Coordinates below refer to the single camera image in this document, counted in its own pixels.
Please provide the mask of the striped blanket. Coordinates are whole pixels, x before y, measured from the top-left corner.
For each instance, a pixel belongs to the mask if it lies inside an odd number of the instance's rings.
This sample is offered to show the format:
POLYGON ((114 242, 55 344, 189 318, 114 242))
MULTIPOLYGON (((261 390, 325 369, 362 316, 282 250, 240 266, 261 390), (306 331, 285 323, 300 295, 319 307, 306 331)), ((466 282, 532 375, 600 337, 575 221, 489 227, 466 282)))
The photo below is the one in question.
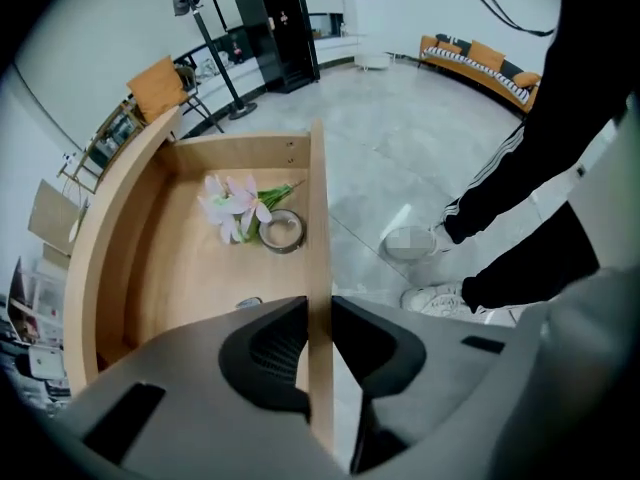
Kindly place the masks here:
POLYGON ((453 51, 443 49, 437 46, 431 46, 426 48, 421 55, 423 60, 441 59, 453 62, 454 64, 464 65, 476 72, 483 73, 486 77, 492 78, 497 81, 499 85, 504 87, 510 94, 512 94, 521 104, 526 104, 530 98, 530 92, 528 89, 517 87, 512 79, 504 76, 500 72, 493 71, 470 58, 455 53, 453 51))

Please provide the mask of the leaning wooden board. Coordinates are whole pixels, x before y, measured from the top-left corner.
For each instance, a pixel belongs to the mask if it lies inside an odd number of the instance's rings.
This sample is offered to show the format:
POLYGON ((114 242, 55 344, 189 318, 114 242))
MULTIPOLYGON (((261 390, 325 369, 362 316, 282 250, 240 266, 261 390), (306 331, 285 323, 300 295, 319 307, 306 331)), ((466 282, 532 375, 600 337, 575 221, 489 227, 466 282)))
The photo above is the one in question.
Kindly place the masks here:
POLYGON ((81 209, 42 179, 36 191, 27 229, 58 252, 71 256, 81 209))

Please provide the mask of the person in black tracksuit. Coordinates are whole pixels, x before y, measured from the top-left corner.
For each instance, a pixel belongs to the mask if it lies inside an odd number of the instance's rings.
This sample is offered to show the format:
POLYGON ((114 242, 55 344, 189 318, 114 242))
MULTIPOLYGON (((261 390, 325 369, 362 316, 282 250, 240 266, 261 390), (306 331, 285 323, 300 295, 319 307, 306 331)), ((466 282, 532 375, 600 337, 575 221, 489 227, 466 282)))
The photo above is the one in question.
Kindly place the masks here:
POLYGON ((453 244, 485 230, 572 167, 640 87, 640 0, 561 0, 539 92, 525 122, 448 205, 437 231, 453 244))

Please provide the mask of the orange sofa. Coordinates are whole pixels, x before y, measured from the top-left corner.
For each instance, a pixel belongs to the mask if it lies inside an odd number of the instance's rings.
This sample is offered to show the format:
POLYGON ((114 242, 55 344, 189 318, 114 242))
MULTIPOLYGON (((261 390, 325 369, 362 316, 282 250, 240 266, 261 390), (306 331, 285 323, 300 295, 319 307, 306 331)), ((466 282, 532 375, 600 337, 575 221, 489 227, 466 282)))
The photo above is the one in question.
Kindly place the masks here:
POLYGON ((461 75, 489 89, 527 115, 539 91, 541 76, 523 71, 506 55, 478 41, 465 41, 445 34, 423 35, 419 62, 461 75))

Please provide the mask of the black coat rack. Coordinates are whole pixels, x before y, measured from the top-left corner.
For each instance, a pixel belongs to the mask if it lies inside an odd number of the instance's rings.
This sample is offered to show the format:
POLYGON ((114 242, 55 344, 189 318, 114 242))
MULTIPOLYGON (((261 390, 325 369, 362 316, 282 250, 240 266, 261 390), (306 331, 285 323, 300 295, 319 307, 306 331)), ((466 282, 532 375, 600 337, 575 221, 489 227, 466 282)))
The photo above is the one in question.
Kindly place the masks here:
MULTIPOLYGON (((199 11, 199 6, 198 4, 195 2, 195 0, 185 0, 188 8, 189 8, 189 12, 191 13, 191 15, 193 16, 198 29, 205 41, 205 44, 210 52, 210 55, 212 57, 212 59, 215 59, 215 61, 217 63, 220 63, 218 56, 217 56, 217 49, 213 43, 213 39, 211 38, 209 31, 206 27, 206 24, 201 16, 201 13, 199 11)), ((232 103, 229 106, 229 110, 228 110, 228 118, 230 120, 239 120, 243 117, 248 116, 249 114, 251 114, 252 112, 254 112, 257 109, 257 104, 255 102, 248 102, 245 103, 242 98, 240 97, 240 95, 237 93, 228 73, 227 70, 224 69, 223 66, 220 67, 220 71, 219 71, 219 75, 222 77, 223 82, 226 86, 226 88, 228 89, 231 97, 232 97, 232 103)))

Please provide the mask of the black glass-door cabinet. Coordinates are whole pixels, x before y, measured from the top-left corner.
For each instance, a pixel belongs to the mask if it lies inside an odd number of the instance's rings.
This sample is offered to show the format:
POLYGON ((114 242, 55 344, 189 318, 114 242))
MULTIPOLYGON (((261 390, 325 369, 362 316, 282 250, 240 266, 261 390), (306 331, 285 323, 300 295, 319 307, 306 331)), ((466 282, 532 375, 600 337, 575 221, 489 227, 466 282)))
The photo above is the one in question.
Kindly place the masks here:
POLYGON ((235 0, 269 92, 288 94, 320 79, 306 0, 235 0))

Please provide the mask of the light wooden oval table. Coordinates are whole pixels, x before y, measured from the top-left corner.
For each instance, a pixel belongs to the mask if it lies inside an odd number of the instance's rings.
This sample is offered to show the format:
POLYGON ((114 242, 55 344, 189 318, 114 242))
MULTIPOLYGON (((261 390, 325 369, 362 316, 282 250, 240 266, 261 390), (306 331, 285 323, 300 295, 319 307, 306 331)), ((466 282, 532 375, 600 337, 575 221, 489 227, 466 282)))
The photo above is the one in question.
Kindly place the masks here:
POLYGON ((101 273, 124 204, 142 171, 180 127, 178 107, 147 126, 113 161, 79 227, 64 297, 64 366, 71 394, 78 395, 98 376, 96 313, 101 273))

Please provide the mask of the white round low table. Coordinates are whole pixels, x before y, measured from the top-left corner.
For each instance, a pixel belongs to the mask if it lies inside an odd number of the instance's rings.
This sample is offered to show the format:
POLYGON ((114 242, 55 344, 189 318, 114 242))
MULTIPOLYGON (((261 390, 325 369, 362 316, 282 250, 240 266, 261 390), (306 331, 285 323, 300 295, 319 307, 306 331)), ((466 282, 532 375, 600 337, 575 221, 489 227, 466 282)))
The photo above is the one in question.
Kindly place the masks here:
POLYGON ((390 67, 391 57, 387 53, 357 53, 354 64, 364 72, 382 71, 390 67))

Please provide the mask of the wooden drawer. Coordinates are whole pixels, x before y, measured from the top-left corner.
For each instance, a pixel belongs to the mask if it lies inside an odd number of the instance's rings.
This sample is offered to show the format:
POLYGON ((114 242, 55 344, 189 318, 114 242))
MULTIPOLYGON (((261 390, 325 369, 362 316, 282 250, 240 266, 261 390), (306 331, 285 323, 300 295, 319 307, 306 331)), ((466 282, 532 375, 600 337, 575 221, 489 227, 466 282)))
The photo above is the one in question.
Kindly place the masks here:
POLYGON ((112 234, 97 299, 98 354, 114 363, 173 328, 216 317, 246 299, 304 296, 310 343, 297 386, 311 430, 334 444, 331 267, 324 127, 164 141, 146 156, 112 234), (306 224, 303 245, 280 255, 257 242, 228 245, 205 217, 207 177, 259 189, 289 184, 283 207, 306 224))

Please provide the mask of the wooden shelf rack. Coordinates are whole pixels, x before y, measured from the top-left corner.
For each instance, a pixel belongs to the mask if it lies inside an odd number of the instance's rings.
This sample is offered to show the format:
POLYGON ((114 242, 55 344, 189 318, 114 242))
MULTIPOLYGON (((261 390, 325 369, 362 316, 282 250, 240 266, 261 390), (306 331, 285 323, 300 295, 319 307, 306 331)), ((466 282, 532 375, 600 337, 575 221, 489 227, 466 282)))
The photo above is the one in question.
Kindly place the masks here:
POLYGON ((129 95, 110 113, 80 153, 65 154, 56 177, 74 182, 91 194, 124 149, 144 130, 146 122, 129 95))

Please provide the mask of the pink artificial flowers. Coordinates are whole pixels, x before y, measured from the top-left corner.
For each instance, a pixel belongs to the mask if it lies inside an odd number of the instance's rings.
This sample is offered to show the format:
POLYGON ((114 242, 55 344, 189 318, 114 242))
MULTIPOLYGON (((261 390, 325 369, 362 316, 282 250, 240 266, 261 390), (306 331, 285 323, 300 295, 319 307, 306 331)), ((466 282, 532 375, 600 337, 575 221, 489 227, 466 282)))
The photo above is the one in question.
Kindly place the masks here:
POLYGON ((207 221, 216 226, 226 245, 248 243, 258 236, 262 224, 275 222, 276 206, 291 196, 301 182, 259 190, 252 175, 241 184, 232 177, 223 182, 206 175, 204 192, 198 196, 207 221))

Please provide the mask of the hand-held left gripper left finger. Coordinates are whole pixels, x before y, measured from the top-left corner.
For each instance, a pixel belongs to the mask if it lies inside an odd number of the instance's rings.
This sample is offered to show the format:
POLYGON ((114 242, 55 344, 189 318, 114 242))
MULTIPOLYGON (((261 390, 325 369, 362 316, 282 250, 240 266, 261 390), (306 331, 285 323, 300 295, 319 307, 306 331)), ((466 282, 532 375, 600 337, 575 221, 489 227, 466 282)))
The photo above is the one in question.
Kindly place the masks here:
POLYGON ((340 480, 296 385, 307 300, 187 324, 109 367, 53 422, 104 480, 340 480))

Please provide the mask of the dark metal chair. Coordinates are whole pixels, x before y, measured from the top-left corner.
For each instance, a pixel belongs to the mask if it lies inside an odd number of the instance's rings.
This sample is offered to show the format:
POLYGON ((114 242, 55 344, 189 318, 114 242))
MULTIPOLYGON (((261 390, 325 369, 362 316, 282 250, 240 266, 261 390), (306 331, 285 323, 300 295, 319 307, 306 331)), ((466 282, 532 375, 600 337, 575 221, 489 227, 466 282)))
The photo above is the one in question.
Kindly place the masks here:
POLYGON ((218 132, 223 133, 224 130, 218 123, 218 120, 199 97, 198 84, 194 69, 190 66, 176 66, 175 64, 174 67, 183 82, 184 90, 188 94, 187 100, 183 104, 175 107, 186 106, 187 110, 195 111, 203 117, 207 127, 214 127, 218 132))

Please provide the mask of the roll of tape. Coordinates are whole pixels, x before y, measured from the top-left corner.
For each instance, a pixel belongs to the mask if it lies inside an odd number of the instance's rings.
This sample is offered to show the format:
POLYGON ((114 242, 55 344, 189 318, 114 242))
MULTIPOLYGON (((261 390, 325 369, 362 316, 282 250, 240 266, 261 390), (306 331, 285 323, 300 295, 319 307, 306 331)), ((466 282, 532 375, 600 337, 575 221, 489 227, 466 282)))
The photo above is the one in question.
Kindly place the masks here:
POLYGON ((289 254, 303 243, 306 233, 304 220, 288 209, 275 209, 268 223, 261 223, 258 237, 261 243, 276 254, 289 254))

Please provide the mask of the person's black striped trouser leg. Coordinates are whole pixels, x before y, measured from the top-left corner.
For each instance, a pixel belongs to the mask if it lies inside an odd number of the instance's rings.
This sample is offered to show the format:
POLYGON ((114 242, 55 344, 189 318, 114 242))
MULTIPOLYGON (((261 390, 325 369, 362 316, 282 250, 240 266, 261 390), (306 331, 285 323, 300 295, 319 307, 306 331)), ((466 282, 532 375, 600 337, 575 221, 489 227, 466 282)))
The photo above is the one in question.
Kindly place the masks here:
POLYGON ((547 301, 599 269, 579 219, 564 203, 516 246, 462 282, 461 297, 473 311, 547 301))

